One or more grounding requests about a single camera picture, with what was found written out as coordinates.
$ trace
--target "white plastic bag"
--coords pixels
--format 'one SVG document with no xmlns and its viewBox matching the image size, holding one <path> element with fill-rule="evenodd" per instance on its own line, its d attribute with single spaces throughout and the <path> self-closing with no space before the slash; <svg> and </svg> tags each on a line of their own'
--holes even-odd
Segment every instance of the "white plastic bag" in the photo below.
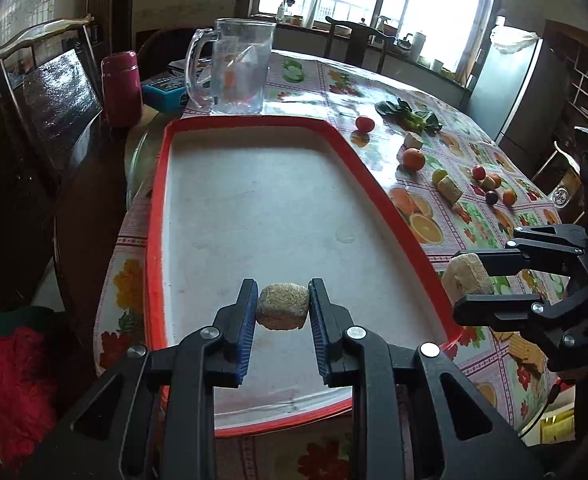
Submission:
<svg viewBox="0 0 588 480">
<path fill-rule="evenodd" d="M 535 32 L 527 32 L 526 30 L 520 30 L 520 28 L 503 27 L 501 25 L 494 27 L 490 36 L 492 45 L 501 54 L 514 54 L 535 44 L 539 39 Z"/>
</svg>

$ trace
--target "kitchen counter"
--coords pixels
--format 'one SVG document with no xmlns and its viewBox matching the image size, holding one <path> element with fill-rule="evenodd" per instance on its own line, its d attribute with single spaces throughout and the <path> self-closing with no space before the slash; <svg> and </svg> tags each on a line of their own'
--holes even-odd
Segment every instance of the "kitchen counter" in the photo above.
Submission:
<svg viewBox="0 0 588 480">
<path fill-rule="evenodd" d="M 289 50 L 311 56 L 323 56 L 328 32 L 317 28 L 304 28 L 289 23 L 277 24 L 272 47 L 277 50 Z M 348 38 L 336 35 L 329 59 L 343 61 L 347 50 Z M 380 57 L 380 47 L 369 45 L 362 67 L 370 72 L 376 71 Z M 388 48 L 382 75 L 421 89 L 447 104 L 461 109 L 469 96 L 469 90 L 459 83 L 448 79 L 405 59 L 396 46 Z"/>
</svg>

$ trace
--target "bread piece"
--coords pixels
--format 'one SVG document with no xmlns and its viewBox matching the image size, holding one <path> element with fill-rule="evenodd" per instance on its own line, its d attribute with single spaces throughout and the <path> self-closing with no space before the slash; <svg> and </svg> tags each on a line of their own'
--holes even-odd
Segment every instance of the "bread piece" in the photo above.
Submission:
<svg viewBox="0 0 588 480">
<path fill-rule="evenodd" d="M 440 282 L 452 304 L 467 294 L 494 293 L 490 277 L 474 253 L 452 258 Z"/>
<path fill-rule="evenodd" d="M 256 321 L 270 330 L 303 328 L 308 317 L 309 292 L 296 283 L 271 283 L 256 305 Z"/>
<path fill-rule="evenodd" d="M 403 145 L 406 148 L 416 148 L 420 150 L 423 147 L 423 140 L 417 134 L 408 132 L 403 141 Z"/>
<path fill-rule="evenodd" d="M 442 194 L 452 205 L 456 203 L 456 200 L 463 196 L 463 192 L 448 176 L 444 176 L 436 185 L 436 188 L 439 190 L 440 194 Z"/>
</svg>

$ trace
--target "blue box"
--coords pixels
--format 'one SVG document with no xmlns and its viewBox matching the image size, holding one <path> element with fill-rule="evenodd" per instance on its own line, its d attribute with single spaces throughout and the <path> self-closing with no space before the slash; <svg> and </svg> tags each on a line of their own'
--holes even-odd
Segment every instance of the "blue box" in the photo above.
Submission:
<svg viewBox="0 0 588 480">
<path fill-rule="evenodd" d="M 159 112 L 173 112 L 185 107 L 189 101 L 185 76 L 177 75 L 142 86 L 143 102 Z"/>
</svg>

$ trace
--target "tofu cube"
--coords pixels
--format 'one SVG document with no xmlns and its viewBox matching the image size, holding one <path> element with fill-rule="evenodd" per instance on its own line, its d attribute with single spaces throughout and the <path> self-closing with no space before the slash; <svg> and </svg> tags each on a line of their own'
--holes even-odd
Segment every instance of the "tofu cube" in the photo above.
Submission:
<svg viewBox="0 0 588 480">
<path fill-rule="evenodd" d="M 417 150 L 420 150 L 423 147 L 423 140 L 417 134 L 408 132 L 403 141 L 403 145 L 406 148 L 416 148 Z"/>
</svg>

